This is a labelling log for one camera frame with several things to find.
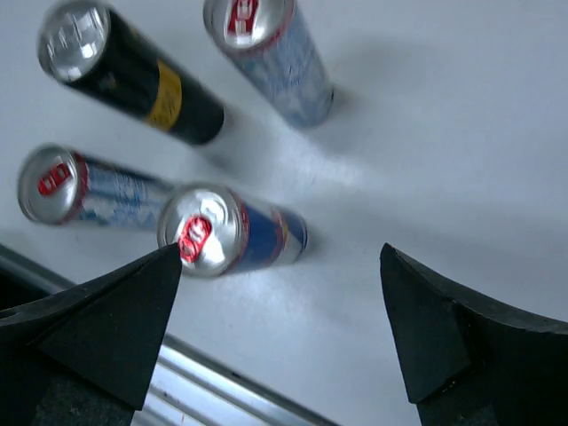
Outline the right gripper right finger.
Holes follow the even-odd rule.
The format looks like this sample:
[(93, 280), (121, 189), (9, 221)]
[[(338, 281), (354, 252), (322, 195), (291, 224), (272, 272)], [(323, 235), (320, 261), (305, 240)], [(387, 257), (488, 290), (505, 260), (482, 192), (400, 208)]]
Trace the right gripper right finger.
[(565, 425), (567, 324), (500, 302), (384, 244), (383, 298), (423, 425)]

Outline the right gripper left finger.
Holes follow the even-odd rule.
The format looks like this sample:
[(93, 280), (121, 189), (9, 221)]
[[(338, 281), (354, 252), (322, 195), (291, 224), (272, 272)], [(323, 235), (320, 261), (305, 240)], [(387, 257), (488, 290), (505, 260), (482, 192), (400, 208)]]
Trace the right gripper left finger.
[(130, 424), (180, 275), (175, 245), (82, 284), (2, 248), (2, 424)]

